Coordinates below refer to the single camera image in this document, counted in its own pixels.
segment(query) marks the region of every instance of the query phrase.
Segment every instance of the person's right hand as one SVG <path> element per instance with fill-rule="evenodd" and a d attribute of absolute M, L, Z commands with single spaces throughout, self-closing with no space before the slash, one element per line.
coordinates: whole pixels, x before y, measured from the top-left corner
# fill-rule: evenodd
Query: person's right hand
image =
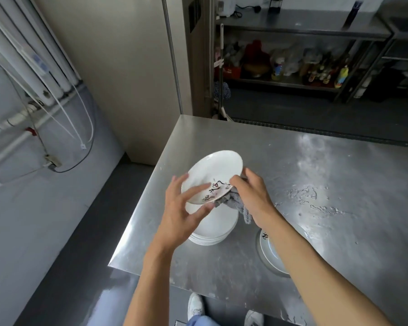
<path fill-rule="evenodd" d="M 230 184 L 239 191 L 240 197 L 255 223 L 266 230 L 268 220 L 276 217 L 279 213 L 269 197 L 263 179 L 246 167 L 243 169 L 242 175 L 245 175 L 247 180 L 234 175 L 230 179 Z"/>

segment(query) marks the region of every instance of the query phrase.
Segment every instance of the white sneaker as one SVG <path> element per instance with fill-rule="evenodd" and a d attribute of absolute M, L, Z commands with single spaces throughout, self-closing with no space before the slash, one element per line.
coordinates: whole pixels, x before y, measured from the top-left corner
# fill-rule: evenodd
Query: white sneaker
<path fill-rule="evenodd" d="M 200 295 L 192 293 L 187 304 L 187 320 L 189 321 L 195 315 L 204 314 L 204 302 Z"/>
<path fill-rule="evenodd" d="M 245 316 L 245 326 L 263 326 L 265 324 L 265 316 L 261 313 L 249 310 Z"/>

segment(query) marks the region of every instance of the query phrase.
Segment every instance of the rag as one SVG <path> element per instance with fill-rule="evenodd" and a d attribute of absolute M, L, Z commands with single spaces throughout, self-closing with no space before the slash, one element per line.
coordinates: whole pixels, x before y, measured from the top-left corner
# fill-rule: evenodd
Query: rag
<path fill-rule="evenodd" d="M 236 188 L 232 188 L 230 192 L 226 193 L 224 196 L 220 197 L 218 200 L 214 201 L 214 207 L 218 207 L 221 204 L 225 204 L 232 209 L 237 209 L 241 214 L 243 214 L 243 219 L 246 224 L 251 224 L 252 216 L 248 209 L 245 207 L 240 194 Z"/>

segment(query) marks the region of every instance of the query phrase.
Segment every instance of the jeans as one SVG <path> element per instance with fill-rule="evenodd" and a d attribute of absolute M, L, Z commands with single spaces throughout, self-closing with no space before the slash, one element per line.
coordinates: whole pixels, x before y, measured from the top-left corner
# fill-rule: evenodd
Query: jeans
<path fill-rule="evenodd" d="M 190 318 L 186 326 L 219 326 L 219 324 L 208 316 L 195 315 Z"/>

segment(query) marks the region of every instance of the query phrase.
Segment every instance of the floor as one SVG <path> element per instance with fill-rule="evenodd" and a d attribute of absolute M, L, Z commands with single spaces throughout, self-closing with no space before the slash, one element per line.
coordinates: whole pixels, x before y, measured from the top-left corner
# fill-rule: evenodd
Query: floor
<path fill-rule="evenodd" d="M 233 118 L 408 142 L 408 98 L 342 104 L 324 97 L 231 89 L 224 105 Z"/>
<path fill-rule="evenodd" d="M 122 326 L 139 277 L 107 265 L 152 171 L 123 158 L 15 326 Z M 187 322 L 189 295 L 170 287 L 170 326 L 175 320 Z M 205 307 L 221 325 L 244 324 L 245 308 L 212 298 L 205 299 Z M 265 324 L 291 325 L 268 316 Z"/>

